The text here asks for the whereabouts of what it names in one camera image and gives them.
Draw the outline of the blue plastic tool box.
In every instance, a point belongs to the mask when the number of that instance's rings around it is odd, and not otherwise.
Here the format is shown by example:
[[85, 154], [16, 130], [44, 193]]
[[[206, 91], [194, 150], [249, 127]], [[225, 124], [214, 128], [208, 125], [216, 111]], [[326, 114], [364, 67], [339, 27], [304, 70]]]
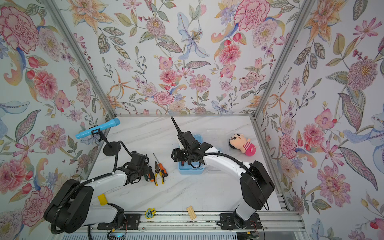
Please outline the blue plastic tool box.
[[[194, 149], [198, 149], [203, 143], [201, 135], [193, 135], [194, 139], [198, 142], [194, 145]], [[200, 162], [190, 162], [183, 160], [178, 162], [178, 170], [181, 175], [201, 175], [205, 167]]]

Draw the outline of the orange handled screwdriver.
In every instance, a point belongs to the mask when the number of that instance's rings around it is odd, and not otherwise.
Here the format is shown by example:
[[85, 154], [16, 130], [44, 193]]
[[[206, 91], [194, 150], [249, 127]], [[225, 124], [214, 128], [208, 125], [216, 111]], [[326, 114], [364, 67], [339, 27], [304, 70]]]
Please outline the orange handled screwdriver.
[[154, 157], [155, 157], [155, 160], [160, 168], [160, 171], [161, 173], [163, 174], [163, 176], [166, 178], [168, 176], [168, 173], [166, 171], [166, 169], [164, 168], [164, 166], [160, 163], [160, 161], [158, 160], [157, 156], [155, 155], [155, 153], [153, 153]]

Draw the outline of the yellow black pliers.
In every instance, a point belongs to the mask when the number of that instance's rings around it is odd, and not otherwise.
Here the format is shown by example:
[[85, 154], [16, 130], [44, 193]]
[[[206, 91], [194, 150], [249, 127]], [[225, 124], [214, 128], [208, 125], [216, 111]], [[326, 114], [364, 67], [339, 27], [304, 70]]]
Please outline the yellow black pliers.
[[158, 177], [161, 178], [161, 184], [164, 185], [165, 184], [165, 177], [161, 173], [160, 168], [159, 168], [157, 162], [155, 161], [155, 185], [156, 186], [159, 185]]

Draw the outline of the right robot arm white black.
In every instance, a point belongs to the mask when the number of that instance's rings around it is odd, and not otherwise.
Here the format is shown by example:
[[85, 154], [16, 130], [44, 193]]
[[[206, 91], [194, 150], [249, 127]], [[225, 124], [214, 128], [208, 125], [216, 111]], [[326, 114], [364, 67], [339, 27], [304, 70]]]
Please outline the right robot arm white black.
[[261, 162], [241, 162], [209, 143], [201, 144], [190, 131], [178, 131], [178, 141], [180, 147], [173, 149], [171, 154], [174, 162], [212, 166], [239, 180], [242, 201], [234, 212], [235, 219], [248, 221], [256, 211], [268, 204], [275, 185]]

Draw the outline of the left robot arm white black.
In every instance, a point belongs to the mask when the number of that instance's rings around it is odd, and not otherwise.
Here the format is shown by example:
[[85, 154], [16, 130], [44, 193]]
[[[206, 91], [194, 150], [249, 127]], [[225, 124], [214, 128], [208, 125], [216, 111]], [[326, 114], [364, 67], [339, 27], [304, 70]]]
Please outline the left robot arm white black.
[[95, 224], [118, 229], [127, 220], [125, 210], [109, 202], [105, 193], [139, 182], [149, 173], [149, 157], [133, 151], [131, 161], [106, 174], [85, 181], [68, 180], [44, 212], [51, 233], [71, 234], [83, 226]]

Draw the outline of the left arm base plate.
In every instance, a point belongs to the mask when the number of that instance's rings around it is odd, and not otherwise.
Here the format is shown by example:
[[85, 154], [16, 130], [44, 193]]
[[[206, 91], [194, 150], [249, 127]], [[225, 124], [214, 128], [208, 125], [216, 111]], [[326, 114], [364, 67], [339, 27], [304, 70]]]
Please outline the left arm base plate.
[[117, 216], [111, 223], [100, 223], [97, 230], [138, 230], [140, 224], [140, 214], [123, 214]]

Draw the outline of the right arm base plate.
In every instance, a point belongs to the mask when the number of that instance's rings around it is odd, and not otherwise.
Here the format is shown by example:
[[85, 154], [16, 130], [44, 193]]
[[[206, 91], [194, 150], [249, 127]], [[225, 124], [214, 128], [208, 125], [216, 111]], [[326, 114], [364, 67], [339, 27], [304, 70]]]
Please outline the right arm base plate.
[[216, 223], [222, 230], [261, 230], [262, 224], [258, 214], [254, 213], [248, 220], [243, 220], [235, 213], [220, 214], [220, 219]]

